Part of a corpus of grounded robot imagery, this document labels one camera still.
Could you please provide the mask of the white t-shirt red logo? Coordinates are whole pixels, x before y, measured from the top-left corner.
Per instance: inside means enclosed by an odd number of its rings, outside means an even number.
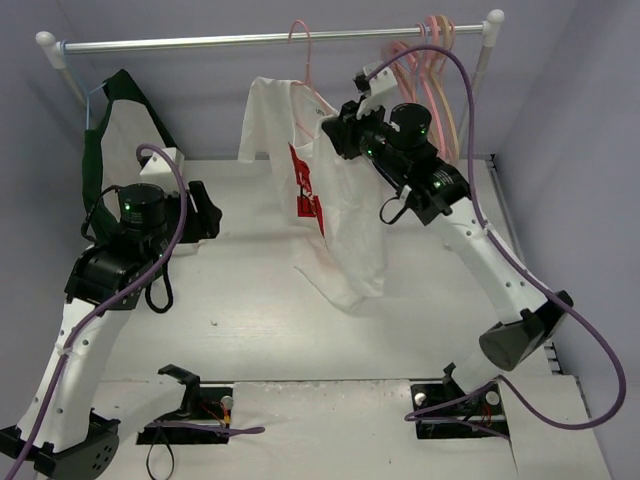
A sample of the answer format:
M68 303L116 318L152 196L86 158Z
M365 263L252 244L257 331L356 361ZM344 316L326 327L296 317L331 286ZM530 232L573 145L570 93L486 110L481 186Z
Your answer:
M322 125L337 111L295 80L256 78L237 158L269 159L281 211L296 229L293 266L335 307L349 311L384 293L387 267L377 172L338 155Z

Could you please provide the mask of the pink wire hanger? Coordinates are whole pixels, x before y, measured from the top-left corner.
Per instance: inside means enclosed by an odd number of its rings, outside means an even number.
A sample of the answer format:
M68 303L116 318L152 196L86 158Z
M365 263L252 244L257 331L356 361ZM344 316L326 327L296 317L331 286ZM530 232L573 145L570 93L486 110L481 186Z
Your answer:
M329 135L323 130L329 120L337 118L337 110L316 89L312 72L313 40L308 25L296 19L290 26L287 42L295 33L303 40L304 63L302 77L292 80L288 87L293 122L293 145L325 156L335 154Z

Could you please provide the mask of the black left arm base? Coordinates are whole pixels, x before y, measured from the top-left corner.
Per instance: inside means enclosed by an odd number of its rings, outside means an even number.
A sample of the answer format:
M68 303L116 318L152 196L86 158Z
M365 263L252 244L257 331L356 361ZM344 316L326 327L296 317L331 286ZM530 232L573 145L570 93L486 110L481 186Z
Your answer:
M202 383L200 377L173 364L158 370L165 378L173 378L185 387L182 403L158 418L160 422L178 421L226 428L231 424L233 387L231 384ZM136 436L137 445L152 445L167 441L169 445L226 445L229 438L221 433L187 427L146 427Z

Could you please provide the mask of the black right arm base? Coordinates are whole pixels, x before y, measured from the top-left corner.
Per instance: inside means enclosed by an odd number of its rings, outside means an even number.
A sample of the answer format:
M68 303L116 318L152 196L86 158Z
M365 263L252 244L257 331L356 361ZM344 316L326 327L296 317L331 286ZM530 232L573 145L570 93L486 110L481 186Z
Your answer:
M412 411L408 422L418 440L510 439L502 399L496 383L464 393L454 382L455 364L441 379L410 384Z

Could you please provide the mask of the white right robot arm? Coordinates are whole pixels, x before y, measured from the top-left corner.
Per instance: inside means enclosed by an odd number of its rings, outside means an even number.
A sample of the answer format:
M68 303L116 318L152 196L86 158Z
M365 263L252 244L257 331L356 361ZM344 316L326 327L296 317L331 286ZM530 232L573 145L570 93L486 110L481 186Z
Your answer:
M444 403L464 412L477 402L479 388L513 371L549 340L565 311L526 278L504 240L481 224L469 183L428 140L431 114L426 107L403 103L364 116L358 116L358 107L349 101L321 125L336 153L346 160L370 160L403 208L453 250L494 307L496 324L463 361L445 369Z

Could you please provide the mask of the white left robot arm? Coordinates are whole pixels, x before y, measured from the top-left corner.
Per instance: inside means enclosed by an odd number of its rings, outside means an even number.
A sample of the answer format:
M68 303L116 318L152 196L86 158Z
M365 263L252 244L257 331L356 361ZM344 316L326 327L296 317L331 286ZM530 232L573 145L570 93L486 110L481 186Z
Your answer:
M201 181L184 191L138 183L116 186L119 221L76 260L65 286L62 323L40 385L19 422L1 431L1 451L48 479L96 479L119 444L166 413L199 409L197 375L168 365L114 403L96 395L107 360L139 302L180 244L213 239L222 211Z

